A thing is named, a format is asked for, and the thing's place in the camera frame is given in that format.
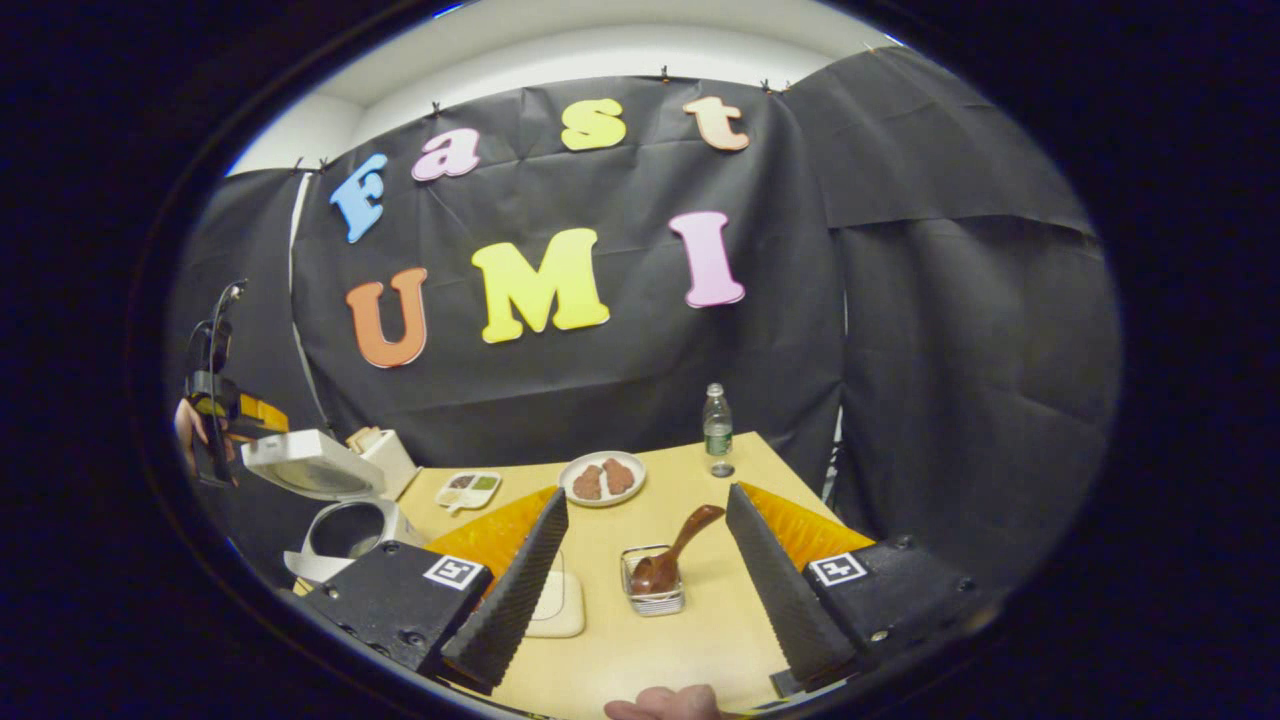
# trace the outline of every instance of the ceiling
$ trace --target ceiling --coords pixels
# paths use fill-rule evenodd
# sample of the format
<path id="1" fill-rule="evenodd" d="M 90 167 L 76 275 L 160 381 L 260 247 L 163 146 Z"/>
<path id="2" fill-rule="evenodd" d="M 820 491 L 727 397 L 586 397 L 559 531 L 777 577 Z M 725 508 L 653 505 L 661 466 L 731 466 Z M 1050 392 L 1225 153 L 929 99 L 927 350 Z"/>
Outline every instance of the ceiling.
<path id="1" fill-rule="evenodd" d="M 474 0 L 385 42 L 315 92 L 367 108 L 419 78 L 517 42 L 575 29 L 653 23 L 763 36 L 832 60 L 895 42 L 814 0 Z"/>

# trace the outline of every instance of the foam letter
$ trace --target foam letter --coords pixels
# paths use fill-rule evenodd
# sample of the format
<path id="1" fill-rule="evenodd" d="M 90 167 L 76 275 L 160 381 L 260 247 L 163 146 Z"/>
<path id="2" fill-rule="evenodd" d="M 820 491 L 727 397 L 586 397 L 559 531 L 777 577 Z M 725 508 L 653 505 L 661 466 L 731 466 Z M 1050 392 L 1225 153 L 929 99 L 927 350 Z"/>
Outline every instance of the foam letter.
<path id="1" fill-rule="evenodd" d="M 685 213 L 676 215 L 667 227 L 685 241 L 692 287 L 685 295 L 690 307 L 728 305 L 746 296 L 746 288 L 733 281 L 724 255 L 721 228 L 728 224 L 724 213 Z"/>
<path id="2" fill-rule="evenodd" d="M 721 150 L 741 150 L 751 142 L 751 138 L 740 132 L 733 132 L 728 127 L 730 118 L 741 118 L 742 111 L 737 108 L 724 105 L 714 95 L 699 97 L 685 105 L 685 111 L 698 118 L 698 132 L 712 147 Z"/>
<path id="3" fill-rule="evenodd" d="M 383 206 L 374 205 L 366 199 L 376 200 L 383 196 L 383 178 L 378 170 L 384 165 L 387 155 L 379 152 L 371 156 L 329 196 L 329 204 L 337 205 L 342 210 L 342 217 L 347 219 L 347 242 L 360 240 L 360 236 L 383 217 Z"/>
<path id="4" fill-rule="evenodd" d="M 568 128 L 561 132 L 564 147 L 591 150 L 622 142 L 627 126 L 618 119 L 622 105 L 617 100 L 579 100 L 561 113 L 561 122 Z"/>
<path id="5" fill-rule="evenodd" d="M 426 347 L 424 281 L 426 281 L 426 268 L 410 268 L 392 277 L 392 287 L 399 292 L 401 313 L 404 316 L 404 337 L 399 342 L 387 342 L 383 334 L 383 318 L 378 311 L 383 283 L 365 283 L 347 293 L 351 318 L 356 323 L 356 345 L 370 365 L 378 368 L 407 365 L 422 354 L 422 348 Z"/>
<path id="6" fill-rule="evenodd" d="M 426 141 L 422 155 L 413 163 L 413 179 L 431 181 L 440 176 L 465 176 L 480 164 L 476 145 L 480 133 L 471 128 L 451 129 Z"/>
<path id="7" fill-rule="evenodd" d="M 608 320 L 609 309 L 600 304 L 591 269 L 595 240 L 595 231 L 588 228 L 556 233 L 536 272 L 509 242 L 477 250 L 471 256 L 471 264 L 484 272 L 489 307 L 489 325 L 480 337 L 494 343 L 521 336 L 525 328 L 512 316 L 512 304 L 535 333 L 543 332 L 547 315 L 552 311 L 552 297 L 559 304 L 553 322 L 562 331 Z"/>

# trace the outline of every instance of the blue letter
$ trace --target blue letter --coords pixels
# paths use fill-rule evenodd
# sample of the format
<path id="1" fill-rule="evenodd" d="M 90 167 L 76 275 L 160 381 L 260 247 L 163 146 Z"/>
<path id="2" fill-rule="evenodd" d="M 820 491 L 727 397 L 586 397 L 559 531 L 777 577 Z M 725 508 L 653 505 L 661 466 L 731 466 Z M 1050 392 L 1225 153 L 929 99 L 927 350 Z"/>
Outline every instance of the blue letter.
<path id="1" fill-rule="evenodd" d="M 337 205 L 342 210 L 342 217 L 347 219 L 347 227 L 351 228 L 347 232 L 347 242 L 360 240 L 360 236 L 365 234 L 365 231 L 374 227 L 378 218 L 383 217 L 383 206 L 371 205 L 365 199 L 376 200 L 383 196 L 383 178 L 378 170 L 383 169 L 385 164 L 387 155 L 381 152 L 374 155 L 365 160 L 365 164 L 329 196 L 329 204 Z"/>

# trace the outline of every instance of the lid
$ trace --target lid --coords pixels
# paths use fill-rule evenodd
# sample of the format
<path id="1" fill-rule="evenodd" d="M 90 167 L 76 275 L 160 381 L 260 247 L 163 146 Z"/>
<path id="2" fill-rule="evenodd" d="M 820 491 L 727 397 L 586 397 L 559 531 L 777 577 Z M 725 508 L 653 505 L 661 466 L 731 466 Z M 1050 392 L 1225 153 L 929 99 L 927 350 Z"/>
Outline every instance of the lid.
<path id="1" fill-rule="evenodd" d="M 253 474 L 315 500 L 376 497 L 383 470 L 317 429 L 268 436 L 242 447 Z"/>

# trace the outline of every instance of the brown food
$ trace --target brown food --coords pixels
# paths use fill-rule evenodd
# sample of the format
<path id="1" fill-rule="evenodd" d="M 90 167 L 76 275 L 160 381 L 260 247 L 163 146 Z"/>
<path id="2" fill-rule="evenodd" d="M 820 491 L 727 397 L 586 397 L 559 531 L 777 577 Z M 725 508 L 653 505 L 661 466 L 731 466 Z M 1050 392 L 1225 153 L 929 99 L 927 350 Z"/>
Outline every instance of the brown food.
<path id="1" fill-rule="evenodd" d="M 586 470 L 573 480 L 573 495 L 582 500 L 600 500 L 600 468 L 588 465 Z"/>
<path id="2" fill-rule="evenodd" d="M 627 470 L 626 465 L 609 457 L 604 461 L 604 471 L 608 473 L 609 495 L 622 495 L 631 486 L 636 484 L 635 475 Z"/>

